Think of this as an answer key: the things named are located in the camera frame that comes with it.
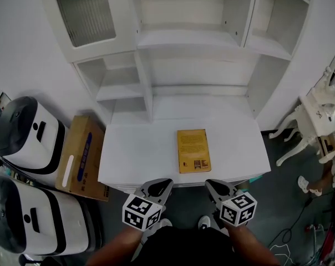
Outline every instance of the yellow book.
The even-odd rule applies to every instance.
[[[177,131],[180,173],[211,170],[205,129]]]

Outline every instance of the shoe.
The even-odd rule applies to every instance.
[[[304,193],[308,193],[308,189],[307,186],[309,184],[309,181],[307,181],[303,176],[299,176],[298,177],[298,186],[300,187],[300,189],[304,192]]]
[[[159,225],[158,229],[163,228],[163,227],[172,227],[172,223],[170,222],[169,219],[160,220],[158,225]]]
[[[298,186],[304,193],[313,193],[315,196],[321,196],[322,195],[322,190],[317,190],[317,189],[307,189],[307,186],[309,184],[309,181],[307,181],[303,176],[298,177]]]
[[[319,191],[318,189],[309,189],[309,191],[318,197],[322,195],[322,190]]]
[[[159,223],[156,223],[144,232],[143,237],[141,238],[142,244],[147,241],[149,236],[152,236],[158,229],[163,227],[172,227],[172,223],[168,219],[161,219]]]
[[[199,223],[198,223],[199,230],[210,228],[210,227],[211,227],[211,219],[209,216],[203,216],[202,218],[200,218]]]

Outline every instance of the white desk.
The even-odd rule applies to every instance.
[[[179,173],[177,130],[206,129],[210,172]],[[208,178],[237,181],[270,171],[266,149],[248,103],[240,96],[170,96],[154,101],[154,122],[109,125],[99,181],[125,192],[157,178],[176,186]]]

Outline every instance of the white cabinet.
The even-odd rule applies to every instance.
[[[43,0],[107,120],[99,180],[199,185],[270,170],[255,118],[302,38],[310,0]],[[206,129],[211,173],[180,175],[176,130]]]
[[[128,0],[42,0],[68,62],[135,50]]]

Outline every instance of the black cable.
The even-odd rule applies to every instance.
[[[320,198],[320,197],[323,197],[323,196],[326,196],[326,195],[330,195],[330,194],[333,194],[334,192],[328,192],[328,193],[325,193],[325,194],[323,194],[323,195],[320,195],[320,196],[318,196],[318,197],[315,197],[315,198],[312,198],[312,197],[310,197],[307,201],[306,201],[306,203],[304,204],[304,206],[303,206],[303,208],[302,208],[302,210],[301,210],[301,212],[300,212],[300,214],[298,215],[298,218],[295,220],[295,222],[291,225],[291,227],[289,227],[289,228],[284,228],[283,230],[281,230],[276,236],[275,236],[275,238],[269,243],[269,245],[268,245],[268,247],[270,247],[270,245],[284,232],[284,234],[283,234],[283,237],[282,237],[282,243],[283,244],[287,244],[287,243],[289,243],[290,241],[291,241],[291,239],[292,239],[292,229],[293,229],[293,227],[296,225],[296,223],[300,220],[300,218],[301,218],[301,215],[303,214],[303,212],[304,212],[304,210],[306,209],[306,207],[308,207],[312,202],[313,202],[313,200],[314,199],[318,199],[318,198]],[[287,234],[289,234],[289,239],[288,240],[286,240],[285,239],[285,237],[286,237],[286,235]]]

